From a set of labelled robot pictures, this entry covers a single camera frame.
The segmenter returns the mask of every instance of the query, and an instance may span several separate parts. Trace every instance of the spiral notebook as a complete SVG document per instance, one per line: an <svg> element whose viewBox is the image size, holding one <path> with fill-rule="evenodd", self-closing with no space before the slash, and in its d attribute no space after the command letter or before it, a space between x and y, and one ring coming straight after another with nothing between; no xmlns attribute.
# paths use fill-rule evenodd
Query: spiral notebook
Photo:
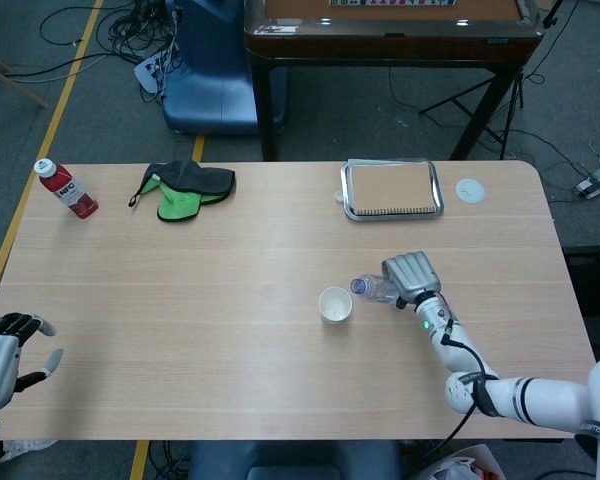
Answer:
<svg viewBox="0 0 600 480"><path fill-rule="evenodd" d="M350 178L356 215L436 212L428 163L352 165Z"/></svg>

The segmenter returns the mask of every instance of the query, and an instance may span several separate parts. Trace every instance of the oven mitt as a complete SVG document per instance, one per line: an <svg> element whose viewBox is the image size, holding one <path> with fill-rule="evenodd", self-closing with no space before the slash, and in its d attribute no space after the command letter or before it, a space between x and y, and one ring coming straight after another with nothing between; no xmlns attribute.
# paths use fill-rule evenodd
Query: oven mitt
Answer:
<svg viewBox="0 0 600 480"><path fill-rule="evenodd" d="M201 205L220 202L227 198L235 185L235 173L223 168L202 168L191 160L167 164L151 164L145 171L136 194L129 206L137 203L140 195L160 187L163 197L158 206L158 218L178 222L195 217Z"/></svg>

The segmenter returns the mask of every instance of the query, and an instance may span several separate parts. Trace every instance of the white bottle cap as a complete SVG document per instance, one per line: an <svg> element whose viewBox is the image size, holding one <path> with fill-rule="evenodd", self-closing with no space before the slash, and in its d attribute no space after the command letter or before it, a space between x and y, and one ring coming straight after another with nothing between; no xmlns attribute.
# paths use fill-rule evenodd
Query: white bottle cap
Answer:
<svg viewBox="0 0 600 480"><path fill-rule="evenodd" d="M33 165L33 171L42 178L53 177L57 169L56 164L48 158L41 158Z"/></svg>

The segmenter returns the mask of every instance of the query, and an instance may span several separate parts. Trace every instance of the power strip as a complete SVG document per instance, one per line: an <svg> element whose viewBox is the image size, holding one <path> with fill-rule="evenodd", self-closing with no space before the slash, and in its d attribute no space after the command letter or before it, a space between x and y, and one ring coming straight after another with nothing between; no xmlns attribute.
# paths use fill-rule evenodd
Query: power strip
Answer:
<svg viewBox="0 0 600 480"><path fill-rule="evenodd" d="M579 197L590 200L600 195L600 168L593 172L592 177L588 177L574 187Z"/></svg>

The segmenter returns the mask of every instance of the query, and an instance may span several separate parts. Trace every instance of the humanoid robot hand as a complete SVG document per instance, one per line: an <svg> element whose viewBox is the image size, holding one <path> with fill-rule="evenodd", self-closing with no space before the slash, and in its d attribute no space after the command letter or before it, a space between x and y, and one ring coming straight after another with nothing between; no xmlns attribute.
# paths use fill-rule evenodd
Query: humanoid robot hand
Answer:
<svg viewBox="0 0 600 480"><path fill-rule="evenodd" d="M10 313L0 318L0 409L14 392L47 379L62 359L62 349L55 350L39 371L18 377L22 347L37 331L49 337L56 334L53 325L37 315Z"/></svg>

